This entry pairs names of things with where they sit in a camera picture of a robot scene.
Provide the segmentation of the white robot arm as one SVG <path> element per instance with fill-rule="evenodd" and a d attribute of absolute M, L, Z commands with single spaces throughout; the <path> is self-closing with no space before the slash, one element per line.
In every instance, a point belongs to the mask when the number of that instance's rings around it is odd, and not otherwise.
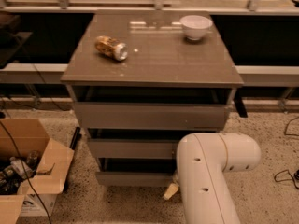
<path fill-rule="evenodd" d="M 177 174 L 164 194 L 181 193 L 186 224 L 241 224 L 224 173 L 254 169 L 258 143 L 238 133 L 191 133 L 177 148 Z"/>

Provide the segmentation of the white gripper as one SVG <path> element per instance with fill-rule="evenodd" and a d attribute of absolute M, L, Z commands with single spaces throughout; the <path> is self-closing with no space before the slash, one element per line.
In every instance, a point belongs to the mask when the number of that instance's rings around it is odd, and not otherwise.
<path fill-rule="evenodd" d="M 163 198 L 165 200 L 169 200 L 172 196 L 174 196 L 179 190 L 179 179 L 178 179 L 178 172 L 175 171 L 173 173 L 173 182 L 171 183 L 168 188 L 166 189 Z"/>

